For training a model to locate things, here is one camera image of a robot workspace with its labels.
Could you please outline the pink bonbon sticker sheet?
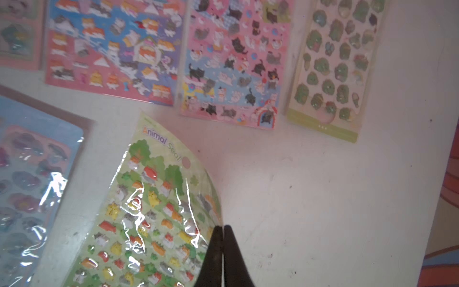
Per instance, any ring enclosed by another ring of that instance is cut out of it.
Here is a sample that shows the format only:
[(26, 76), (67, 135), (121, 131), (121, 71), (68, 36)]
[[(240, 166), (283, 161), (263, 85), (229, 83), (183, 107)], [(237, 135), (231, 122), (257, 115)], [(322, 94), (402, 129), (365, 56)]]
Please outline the pink bonbon sticker sheet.
[(36, 71), (41, 66), (45, 1), (1, 1), (1, 66)]

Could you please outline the blue pastel cloud sticker sheet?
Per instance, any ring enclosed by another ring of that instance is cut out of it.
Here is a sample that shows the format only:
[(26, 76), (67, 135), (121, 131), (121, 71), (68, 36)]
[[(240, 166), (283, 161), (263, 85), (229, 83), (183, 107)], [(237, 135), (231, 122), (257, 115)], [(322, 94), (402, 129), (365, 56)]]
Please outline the blue pastel cloud sticker sheet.
[(1, 87), (1, 285), (27, 287), (92, 121)]

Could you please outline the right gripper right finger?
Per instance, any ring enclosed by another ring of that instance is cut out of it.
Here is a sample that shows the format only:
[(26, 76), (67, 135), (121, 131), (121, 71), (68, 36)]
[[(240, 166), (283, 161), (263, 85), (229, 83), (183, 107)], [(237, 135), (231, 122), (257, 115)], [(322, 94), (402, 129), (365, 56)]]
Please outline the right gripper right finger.
[(255, 287), (231, 226), (224, 226), (225, 287)]

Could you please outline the green animal sticker sheet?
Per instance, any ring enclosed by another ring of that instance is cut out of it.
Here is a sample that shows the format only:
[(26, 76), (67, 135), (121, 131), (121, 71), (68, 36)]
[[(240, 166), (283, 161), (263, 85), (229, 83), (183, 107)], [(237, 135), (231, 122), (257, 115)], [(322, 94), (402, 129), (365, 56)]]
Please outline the green animal sticker sheet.
[(142, 114), (66, 287), (192, 287), (222, 224), (216, 188), (174, 134)]

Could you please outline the green cream sticker sheet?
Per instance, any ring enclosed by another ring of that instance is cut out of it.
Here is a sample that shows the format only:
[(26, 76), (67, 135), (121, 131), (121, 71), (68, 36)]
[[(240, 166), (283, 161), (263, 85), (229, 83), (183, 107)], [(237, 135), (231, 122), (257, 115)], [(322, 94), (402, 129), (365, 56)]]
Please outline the green cream sticker sheet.
[(314, 1), (286, 111), (299, 126), (357, 142), (389, 1)]

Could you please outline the pink yellow pastel sticker sheet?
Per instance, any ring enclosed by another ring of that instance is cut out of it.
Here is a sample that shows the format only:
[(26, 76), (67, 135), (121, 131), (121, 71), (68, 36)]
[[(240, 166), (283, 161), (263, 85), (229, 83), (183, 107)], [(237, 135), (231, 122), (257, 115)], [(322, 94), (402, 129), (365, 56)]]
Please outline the pink yellow pastel sticker sheet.
[(294, 10), (291, 0), (194, 1), (180, 113), (273, 129)]

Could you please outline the blue red animal sticker sheet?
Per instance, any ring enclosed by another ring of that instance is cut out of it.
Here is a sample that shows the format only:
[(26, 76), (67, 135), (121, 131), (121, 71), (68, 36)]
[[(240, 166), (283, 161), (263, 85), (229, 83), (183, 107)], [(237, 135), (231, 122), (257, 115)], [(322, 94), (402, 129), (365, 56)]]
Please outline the blue red animal sticker sheet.
[(186, 1), (49, 2), (45, 82), (172, 106)]

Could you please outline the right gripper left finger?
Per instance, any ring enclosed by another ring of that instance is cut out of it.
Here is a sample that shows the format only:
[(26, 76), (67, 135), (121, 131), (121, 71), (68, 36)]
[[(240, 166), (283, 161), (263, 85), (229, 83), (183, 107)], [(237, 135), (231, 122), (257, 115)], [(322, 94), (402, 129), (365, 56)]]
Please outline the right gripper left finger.
[(194, 287), (222, 287), (223, 239), (223, 228), (215, 227)]

